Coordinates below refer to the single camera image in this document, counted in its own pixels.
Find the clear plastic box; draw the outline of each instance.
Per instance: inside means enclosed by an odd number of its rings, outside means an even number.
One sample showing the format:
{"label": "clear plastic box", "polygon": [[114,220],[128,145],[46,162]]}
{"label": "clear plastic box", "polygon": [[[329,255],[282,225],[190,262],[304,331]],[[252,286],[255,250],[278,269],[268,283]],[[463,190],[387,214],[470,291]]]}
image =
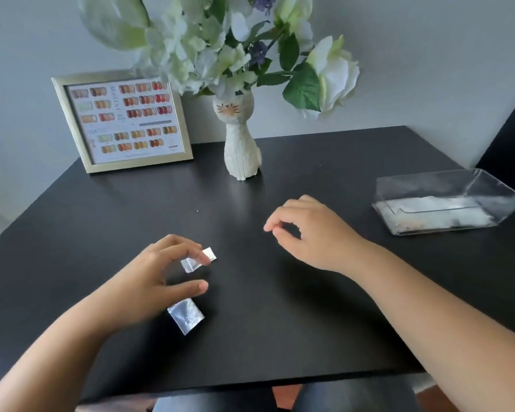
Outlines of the clear plastic box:
{"label": "clear plastic box", "polygon": [[393,235],[494,227],[515,211],[515,190],[482,169],[385,176],[372,206]]}

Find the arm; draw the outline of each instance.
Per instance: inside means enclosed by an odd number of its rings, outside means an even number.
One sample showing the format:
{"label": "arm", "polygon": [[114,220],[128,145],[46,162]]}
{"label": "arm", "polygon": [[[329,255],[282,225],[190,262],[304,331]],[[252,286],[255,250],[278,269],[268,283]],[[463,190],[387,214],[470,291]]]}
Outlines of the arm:
{"label": "arm", "polygon": [[74,411],[89,369],[112,333],[206,292],[202,280],[165,286],[164,268],[183,257],[210,263],[201,245],[168,235],[66,311],[0,381],[0,412]]}
{"label": "arm", "polygon": [[[295,224],[294,238],[282,223]],[[359,284],[424,368],[462,412],[515,412],[515,333],[360,237],[304,195],[264,227],[297,259]]]}

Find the gold picture frame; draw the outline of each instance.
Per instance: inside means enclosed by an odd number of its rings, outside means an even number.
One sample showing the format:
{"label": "gold picture frame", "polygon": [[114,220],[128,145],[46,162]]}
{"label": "gold picture frame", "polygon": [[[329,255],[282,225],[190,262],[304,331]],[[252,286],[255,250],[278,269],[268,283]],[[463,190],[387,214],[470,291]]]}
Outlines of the gold picture frame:
{"label": "gold picture frame", "polygon": [[87,173],[193,158],[181,97],[170,84],[130,70],[51,80]]}

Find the small plastic bag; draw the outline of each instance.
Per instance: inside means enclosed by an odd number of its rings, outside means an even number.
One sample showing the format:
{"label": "small plastic bag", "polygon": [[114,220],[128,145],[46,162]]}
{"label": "small plastic bag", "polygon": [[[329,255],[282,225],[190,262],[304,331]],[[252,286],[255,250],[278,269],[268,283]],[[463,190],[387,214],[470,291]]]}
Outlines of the small plastic bag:
{"label": "small plastic bag", "polygon": [[190,298],[172,305],[168,308],[168,312],[184,336],[204,319],[204,315]]}
{"label": "small plastic bag", "polygon": [[[217,259],[216,255],[213,253],[213,251],[212,251],[212,249],[210,247],[208,247],[207,249],[202,250],[202,252],[206,256],[208,256],[208,258],[211,261],[214,261],[215,259]],[[196,261],[194,259],[190,259],[190,258],[186,258],[186,259],[181,260],[181,265],[185,269],[186,273],[192,273],[195,270],[197,270],[200,266],[202,266],[202,264],[200,264],[198,261]]]}

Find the tabletop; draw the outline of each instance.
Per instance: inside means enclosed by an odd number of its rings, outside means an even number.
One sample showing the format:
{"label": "tabletop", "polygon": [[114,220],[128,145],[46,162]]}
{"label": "tabletop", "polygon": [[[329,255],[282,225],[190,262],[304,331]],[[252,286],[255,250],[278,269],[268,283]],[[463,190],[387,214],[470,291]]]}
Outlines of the tabletop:
{"label": "tabletop", "polygon": [[321,200],[358,233],[515,331],[515,214],[499,227],[394,237],[375,179],[458,169],[406,127],[256,140],[257,176],[231,177],[223,143],[194,160],[89,176],[76,161],[0,236],[0,378],[48,325],[168,233],[211,246],[205,319],[184,337],[165,312],[111,337],[83,392],[244,387],[420,371],[350,279],[287,254],[263,224],[289,198]]}

